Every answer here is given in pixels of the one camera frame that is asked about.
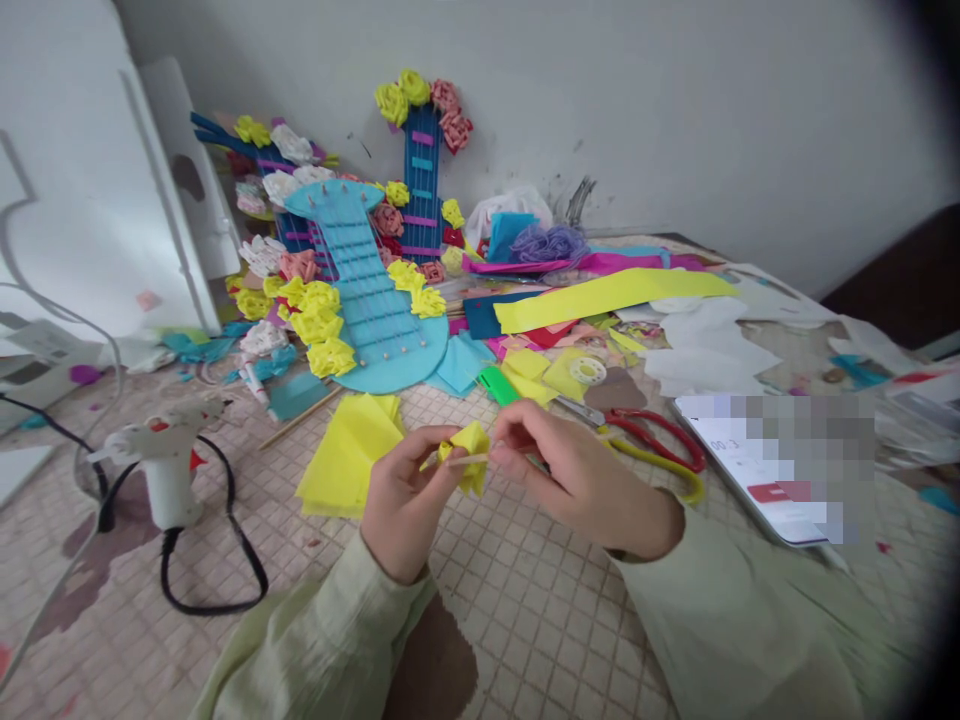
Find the light green sleeve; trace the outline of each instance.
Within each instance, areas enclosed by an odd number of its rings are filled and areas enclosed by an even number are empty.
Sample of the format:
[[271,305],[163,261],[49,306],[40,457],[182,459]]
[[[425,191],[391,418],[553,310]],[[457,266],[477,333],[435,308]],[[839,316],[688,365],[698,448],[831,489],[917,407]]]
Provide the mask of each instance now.
[[322,584],[268,596],[243,618],[191,718],[379,718],[403,646],[436,592],[397,585],[358,532]]
[[847,576],[685,517],[663,559],[615,561],[681,717],[887,714],[906,658]]

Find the hand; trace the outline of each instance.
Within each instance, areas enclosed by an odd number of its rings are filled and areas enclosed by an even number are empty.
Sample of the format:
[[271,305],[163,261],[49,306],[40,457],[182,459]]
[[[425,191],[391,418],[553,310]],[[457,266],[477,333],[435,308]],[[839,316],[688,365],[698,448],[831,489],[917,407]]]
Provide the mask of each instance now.
[[[683,537],[676,498],[637,478],[583,425],[519,400],[500,412],[493,440],[491,461],[525,485],[555,520],[591,542],[655,560]],[[524,456],[531,448],[553,477]]]
[[[452,425],[414,430],[370,473],[360,536],[383,571],[401,585],[412,585],[427,564],[440,513],[464,471],[446,462],[423,472],[420,466],[459,431]],[[454,448],[448,459],[466,454],[463,448]]]

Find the scissors handle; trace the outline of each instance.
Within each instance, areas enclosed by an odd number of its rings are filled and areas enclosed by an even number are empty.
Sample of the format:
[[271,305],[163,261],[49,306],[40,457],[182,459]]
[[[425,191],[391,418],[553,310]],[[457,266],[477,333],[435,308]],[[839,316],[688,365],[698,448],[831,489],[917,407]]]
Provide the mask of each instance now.
[[[608,425],[613,425],[622,430],[633,435],[638,440],[646,443],[654,452],[661,457],[675,462],[677,465],[687,468],[691,472],[699,473],[707,467],[707,457],[704,454],[703,450],[700,449],[700,446],[697,445],[696,441],[690,437],[682,427],[676,423],[672,423],[667,420],[662,415],[655,413],[651,410],[624,410],[620,408],[614,408],[608,412],[605,416]],[[638,423],[630,422],[626,418],[635,417],[642,418],[644,420],[649,420],[650,422],[656,423],[660,427],[664,428],[671,435],[676,437],[684,447],[686,447],[687,452],[690,453],[690,460],[684,460],[683,458],[677,456],[666,447],[663,443],[657,440],[653,433],[647,430],[643,425]]]

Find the tape roll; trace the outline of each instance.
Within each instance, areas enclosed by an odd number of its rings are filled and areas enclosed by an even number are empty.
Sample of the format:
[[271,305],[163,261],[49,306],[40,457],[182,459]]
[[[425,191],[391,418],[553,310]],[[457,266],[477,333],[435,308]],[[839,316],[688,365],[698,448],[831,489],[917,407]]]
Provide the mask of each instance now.
[[570,374],[584,385],[599,385],[607,379],[607,369],[596,358],[582,357],[570,363]]

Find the green marker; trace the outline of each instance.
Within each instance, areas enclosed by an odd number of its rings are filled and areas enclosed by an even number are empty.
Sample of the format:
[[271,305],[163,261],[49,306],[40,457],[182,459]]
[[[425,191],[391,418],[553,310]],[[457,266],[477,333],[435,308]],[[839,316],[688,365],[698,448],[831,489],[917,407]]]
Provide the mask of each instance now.
[[500,407],[506,407],[514,400],[520,399],[517,391],[513,389],[513,385],[496,365],[484,368],[477,375],[477,382],[487,389],[487,392],[493,396]]

